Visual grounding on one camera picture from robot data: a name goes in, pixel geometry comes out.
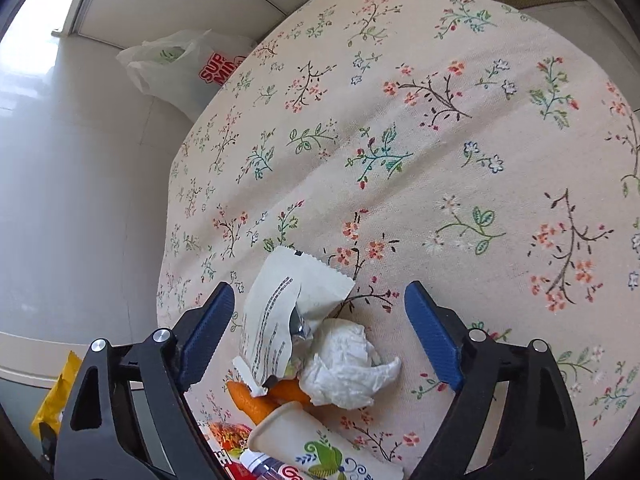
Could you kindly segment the floral tablecloth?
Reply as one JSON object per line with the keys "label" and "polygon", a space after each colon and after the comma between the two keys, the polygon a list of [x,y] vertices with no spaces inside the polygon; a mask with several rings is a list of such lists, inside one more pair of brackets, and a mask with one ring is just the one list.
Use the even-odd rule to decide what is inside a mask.
{"label": "floral tablecloth", "polygon": [[416,339],[420,281],[495,340],[550,344],[592,474],[639,407],[639,121],[554,30],[492,0],[309,0],[245,60],[171,164],[157,319],[270,254],[355,283],[338,315],[400,377],[319,417],[412,471],[454,394]]}

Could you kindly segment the white plastic shopping bag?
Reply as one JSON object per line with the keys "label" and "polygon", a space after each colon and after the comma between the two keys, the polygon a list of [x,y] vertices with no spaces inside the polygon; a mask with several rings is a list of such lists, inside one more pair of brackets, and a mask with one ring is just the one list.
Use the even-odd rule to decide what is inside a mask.
{"label": "white plastic shopping bag", "polygon": [[254,47],[250,38],[186,29],[122,50],[116,60],[141,93],[195,122]]}

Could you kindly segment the instant noodle bowl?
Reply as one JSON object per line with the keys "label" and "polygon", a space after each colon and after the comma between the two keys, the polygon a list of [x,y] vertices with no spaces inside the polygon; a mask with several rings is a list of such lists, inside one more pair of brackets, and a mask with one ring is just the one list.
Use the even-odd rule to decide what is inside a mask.
{"label": "instant noodle bowl", "polygon": [[251,431],[250,427],[244,424],[228,422],[209,422],[205,426],[205,437],[209,447],[228,479],[254,479],[254,474],[240,461],[241,454],[247,449]]}

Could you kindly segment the yellow snack wrapper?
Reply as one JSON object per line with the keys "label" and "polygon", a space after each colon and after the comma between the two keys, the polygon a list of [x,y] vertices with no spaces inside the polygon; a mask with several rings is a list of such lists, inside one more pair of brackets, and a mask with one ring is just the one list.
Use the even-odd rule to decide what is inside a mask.
{"label": "yellow snack wrapper", "polygon": [[58,379],[44,397],[29,426],[30,431],[36,438],[42,438],[41,424],[49,426],[55,434],[60,432],[63,412],[70,398],[81,364],[82,359],[75,352],[68,352],[66,362],[58,375]]}

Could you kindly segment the floral paper cup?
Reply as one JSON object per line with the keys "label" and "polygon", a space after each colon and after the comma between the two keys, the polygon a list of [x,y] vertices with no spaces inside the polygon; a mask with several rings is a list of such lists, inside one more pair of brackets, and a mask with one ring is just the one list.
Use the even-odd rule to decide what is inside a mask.
{"label": "floral paper cup", "polygon": [[283,404],[251,433],[248,448],[295,466],[316,479],[400,480],[401,466],[357,450],[332,432],[298,402]]}

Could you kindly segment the white tissue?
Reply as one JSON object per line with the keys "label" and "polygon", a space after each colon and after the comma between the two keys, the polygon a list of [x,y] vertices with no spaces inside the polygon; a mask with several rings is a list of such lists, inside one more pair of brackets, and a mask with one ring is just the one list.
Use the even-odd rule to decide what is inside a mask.
{"label": "white tissue", "polygon": [[351,411],[372,406],[374,396],[396,382],[400,371],[401,359],[384,362],[362,325],[326,318],[314,333],[298,384],[313,406]]}

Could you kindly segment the white torn sachet wrapper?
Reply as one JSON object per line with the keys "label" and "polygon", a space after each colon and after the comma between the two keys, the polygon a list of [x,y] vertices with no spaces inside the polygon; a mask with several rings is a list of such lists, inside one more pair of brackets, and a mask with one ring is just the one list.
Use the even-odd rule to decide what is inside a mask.
{"label": "white torn sachet wrapper", "polygon": [[270,252],[245,299],[233,359],[252,396],[297,374],[319,325],[354,286],[311,255],[284,246]]}

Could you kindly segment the orange peel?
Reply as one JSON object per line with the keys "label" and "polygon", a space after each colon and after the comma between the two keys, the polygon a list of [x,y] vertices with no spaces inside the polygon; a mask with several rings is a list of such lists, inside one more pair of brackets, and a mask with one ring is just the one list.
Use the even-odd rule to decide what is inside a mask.
{"label": "orange peel", "polygon": [[273,411],[288,402],[310,405],[308,394],[299,388],[296,379],[277,382],[264,396],[252,396],[244,382],[227,382],[228,393],[235,406],[243,412],[254,425],[259,425]]}

